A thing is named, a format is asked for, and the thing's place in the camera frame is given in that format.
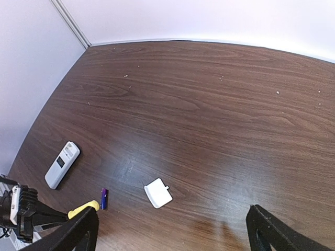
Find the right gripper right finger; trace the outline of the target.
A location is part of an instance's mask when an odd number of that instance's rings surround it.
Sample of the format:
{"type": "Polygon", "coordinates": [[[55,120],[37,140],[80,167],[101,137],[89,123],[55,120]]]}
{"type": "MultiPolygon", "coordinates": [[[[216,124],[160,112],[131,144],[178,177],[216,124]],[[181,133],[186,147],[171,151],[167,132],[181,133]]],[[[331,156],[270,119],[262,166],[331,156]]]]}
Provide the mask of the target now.
{"type": "Polygon", "coordinates": [[[251,205],[246,217],[251,250],[330,250],[308,238],[260,205],[251,205]]]}

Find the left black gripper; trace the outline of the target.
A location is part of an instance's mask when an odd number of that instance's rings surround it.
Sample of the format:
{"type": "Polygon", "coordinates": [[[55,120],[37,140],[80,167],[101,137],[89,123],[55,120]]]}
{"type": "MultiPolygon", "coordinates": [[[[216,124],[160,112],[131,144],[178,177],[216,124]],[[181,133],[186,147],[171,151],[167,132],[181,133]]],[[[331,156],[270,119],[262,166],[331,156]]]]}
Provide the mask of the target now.
{"type": "MultiPolygon", "coordinates": [[[[42,232],[68,221],[66,213],[57,211],[46,204],[20,203],[18,210],[18,239],[22,242],[32,242],[34,232],[42,232]]],[[[12,193],[1,196],[1,227],[17,228],[17,212],[12,209],[12,193]]]]}

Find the white remote control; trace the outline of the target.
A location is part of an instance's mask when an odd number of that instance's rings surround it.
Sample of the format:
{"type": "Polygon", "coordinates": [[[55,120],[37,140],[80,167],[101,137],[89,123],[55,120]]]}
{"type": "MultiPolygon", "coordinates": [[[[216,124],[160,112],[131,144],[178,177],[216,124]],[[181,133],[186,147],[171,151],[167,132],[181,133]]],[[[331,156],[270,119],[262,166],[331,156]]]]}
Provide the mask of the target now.
{"type": "Polygon", "coordinates": [[[68,141],[56,157],[44,179],[50,189],[56,189],[70,167],[80,154],[80,149],[74,142],[68,141]]]}

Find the yellow handled screwdriver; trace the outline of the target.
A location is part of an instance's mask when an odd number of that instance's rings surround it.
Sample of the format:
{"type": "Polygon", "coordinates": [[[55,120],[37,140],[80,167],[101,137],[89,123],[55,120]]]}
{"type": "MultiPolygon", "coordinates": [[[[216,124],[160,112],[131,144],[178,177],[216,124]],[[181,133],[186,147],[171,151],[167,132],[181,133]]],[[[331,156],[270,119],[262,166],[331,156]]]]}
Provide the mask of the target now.
{"type": "Polygon", "coordinates": [[[70,219],[74,218],[76,215],[78,215],[80,212],[82,212],[86,208],[94,208],[96,211],[98,211],[100,209],[100,205],[96,200],[89,201],[89,202],[83,204],[82,206],[80,206],[80,207],[78,207],[74,210],[69,211],[68,212],[68,219],[70,220],[70,219]]]}

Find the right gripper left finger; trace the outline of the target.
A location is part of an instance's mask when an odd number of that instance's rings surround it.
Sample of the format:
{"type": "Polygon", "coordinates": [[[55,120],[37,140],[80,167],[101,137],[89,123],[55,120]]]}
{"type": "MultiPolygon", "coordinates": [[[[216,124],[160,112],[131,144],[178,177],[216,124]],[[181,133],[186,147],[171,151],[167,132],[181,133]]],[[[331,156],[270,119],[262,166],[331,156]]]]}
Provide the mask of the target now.
{"type": "Polygon", "coordinates": [[[95,250],[98,228],[96,210],[87,207],[53,233],[22,250],[95,250]]]}

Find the purple AAA battery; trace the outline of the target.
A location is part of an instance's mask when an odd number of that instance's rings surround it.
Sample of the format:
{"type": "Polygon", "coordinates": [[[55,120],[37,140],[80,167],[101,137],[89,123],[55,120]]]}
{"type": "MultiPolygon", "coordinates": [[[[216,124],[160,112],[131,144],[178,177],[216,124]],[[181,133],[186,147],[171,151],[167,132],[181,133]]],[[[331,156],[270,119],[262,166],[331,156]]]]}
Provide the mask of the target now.
{"type": "Polygon", "coordinates": [[[101,204],[100,204],[100,208],[102,210],[107,209],[107,199],[108,199],[108,190],[106,188],[103,188],[102,189],[101,204]]]}

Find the white battery cover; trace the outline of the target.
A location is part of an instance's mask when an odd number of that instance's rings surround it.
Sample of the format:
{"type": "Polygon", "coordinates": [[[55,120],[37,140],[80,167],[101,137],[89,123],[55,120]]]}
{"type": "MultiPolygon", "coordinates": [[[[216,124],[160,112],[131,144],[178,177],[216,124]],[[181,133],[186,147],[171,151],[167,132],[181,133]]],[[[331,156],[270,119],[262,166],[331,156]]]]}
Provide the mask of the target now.
{"type": "Polygon", "coordinates": [[[144,191],[154,208],[159,209],[173,200],[169,186],[166,186],[161,178],[144,186],[144,191]]]}

